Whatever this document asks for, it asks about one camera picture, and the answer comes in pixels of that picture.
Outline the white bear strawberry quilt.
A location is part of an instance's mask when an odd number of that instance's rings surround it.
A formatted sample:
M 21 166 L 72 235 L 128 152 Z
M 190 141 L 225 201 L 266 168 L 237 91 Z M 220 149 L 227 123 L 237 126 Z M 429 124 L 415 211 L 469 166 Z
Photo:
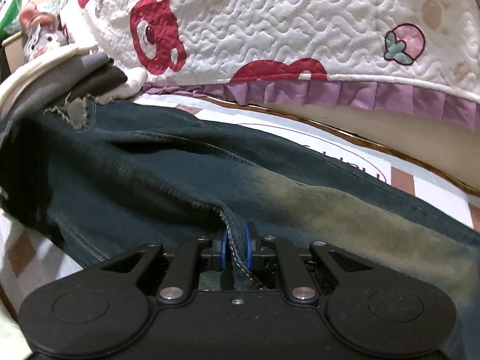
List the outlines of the white bear strawberry quilt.
M 479 128 L 479 0 L 61 0 L 149 86 Z

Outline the grey plush toy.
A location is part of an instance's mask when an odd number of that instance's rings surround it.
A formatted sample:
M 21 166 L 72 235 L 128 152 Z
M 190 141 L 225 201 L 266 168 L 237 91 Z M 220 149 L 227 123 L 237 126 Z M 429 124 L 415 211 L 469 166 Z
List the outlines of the grey plush toy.
M 29 2 L 21 9 L 19 23 L 25 36 L 23 46 L 25 63 L 69 43 L 59 14 L 38 10 L 33 2 Z

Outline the dark blue denim jeans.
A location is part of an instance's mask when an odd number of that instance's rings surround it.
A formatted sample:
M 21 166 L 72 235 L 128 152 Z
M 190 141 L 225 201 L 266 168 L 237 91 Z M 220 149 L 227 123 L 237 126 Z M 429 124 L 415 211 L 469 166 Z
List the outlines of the dark blue denim jeans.
M 175 108 L 86 102 L 85 127 L 39 111 L 1 144 L 5 210 L 84 267 L 145 243 L 226 231 L 254 289 L 244 226 L 321 240 L 438 286 L 456 303 L 450 351 L 479 357 L 479 234 L 353 166 L 279 136 Z

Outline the beige wooden bed rail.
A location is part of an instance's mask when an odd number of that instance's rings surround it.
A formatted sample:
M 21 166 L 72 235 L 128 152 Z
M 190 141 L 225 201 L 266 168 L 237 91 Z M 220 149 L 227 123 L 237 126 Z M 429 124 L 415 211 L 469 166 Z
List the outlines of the beige wooden bed rail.
M 356 107 L 246 105 L 247 111 L 321 125 L 360 146 L 406 160 L 441 176 L 462 191 L 479 195 L 479 134 L 458 125 L 390 111 Z

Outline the white checkered bed sheet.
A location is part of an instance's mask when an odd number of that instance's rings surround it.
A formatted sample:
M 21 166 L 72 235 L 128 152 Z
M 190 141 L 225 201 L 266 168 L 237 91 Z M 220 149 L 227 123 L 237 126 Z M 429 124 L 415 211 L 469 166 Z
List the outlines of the white checkered bed sheet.
M 256 129 L 314 150 L 350 165 L 378 180 L 433 206 L 479 235 L 479 200 L 464 193 L 433 172 L 391 154 L 385 154 L 335 136 L 317 126 L 270 113 L 247 111 L 212 100 L 179 95 L 145 94 L 134 102 L 146 107 L 169 107 L 185 111 L 197 119 Z M 30 228 L 9 214 L 1 197 L 1 297 L 11 313 L 36 288 L 72 274 L 84 266 L 70 257 L 43 232 Z M 214 236 L 216 233 L 200 236 Z M 226 252 L 233 263 L 229 247 Z M 239 289 L 234 272 L 229 275 L 204 273 L 201 289 Z

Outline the folded cream white garment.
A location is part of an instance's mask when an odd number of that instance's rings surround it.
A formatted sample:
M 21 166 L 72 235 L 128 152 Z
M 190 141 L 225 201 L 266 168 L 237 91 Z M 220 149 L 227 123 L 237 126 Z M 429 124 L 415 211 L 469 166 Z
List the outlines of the folded cream white garment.
M 72 43 L 51 49 L 32 61 L 25 63 L 1 83 L 1 102 L 5 102 L 10 95 L 18 93 L 20 91 L 20 86 L 25 83 L 31 83 L 44 72 L 47 72 L 60 63 L 71 59 L 75 55 L 85 55 L 91 50 L 96 50 L 97 48 L 97 43 Z

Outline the folded dark grey garment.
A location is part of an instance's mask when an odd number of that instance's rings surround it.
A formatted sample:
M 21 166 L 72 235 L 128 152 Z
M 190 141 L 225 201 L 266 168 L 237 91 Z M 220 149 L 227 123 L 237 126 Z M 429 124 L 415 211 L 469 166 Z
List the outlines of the folded dark grey garment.
M 71 91 L 72 98 L 86 95 L 99 96 L 122 85 L 127 76 L 119 68 L 108 63 L 79 81 Z

